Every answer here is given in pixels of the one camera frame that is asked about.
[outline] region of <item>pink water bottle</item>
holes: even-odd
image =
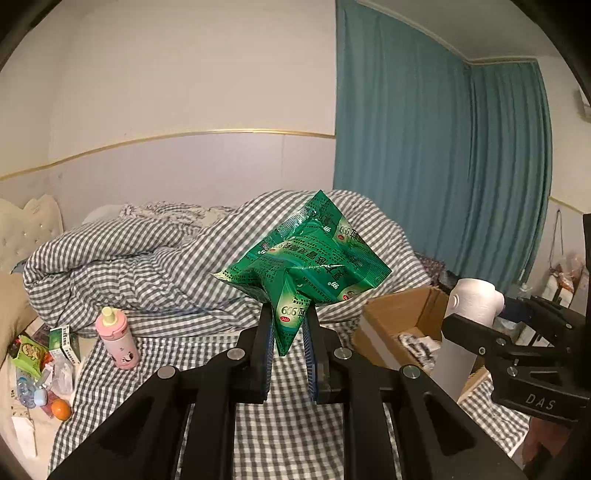
[[[127,327],[125,313],[119,309],[104,307],[96,319],[95,326],[105,348],[119,368],[129,370],[138,364],[138,350]]]

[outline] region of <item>ceiling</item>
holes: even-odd
[[[418,28],[466,60],[559,56],[511,0],[358,0]]]

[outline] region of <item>upholstered headboard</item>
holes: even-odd
[[[63,231],[60,209],[49,195],[30,200],[22,209],[0,199],[0,272],[10,273]]]

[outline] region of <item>orange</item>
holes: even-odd
[[[58,420],[67,420],[72,416],[72,409],[68,405],[68,402],[61,398],[57,398],[52,402],[51,412]]]

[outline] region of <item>das logo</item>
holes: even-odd
[[[528,405],[533,405],[536,408],[539,408],[540,410],[552,410],[554,408],[554,404],[556,403],[556,400],[550,400],[548,403],[546,403],[546,399],[544,397],[542,398],[537,398],[536,401],[536,396],[533,393],[530,393],[530,396],[527,397],[527,400],[525,401],[525,403],[527,403]]]

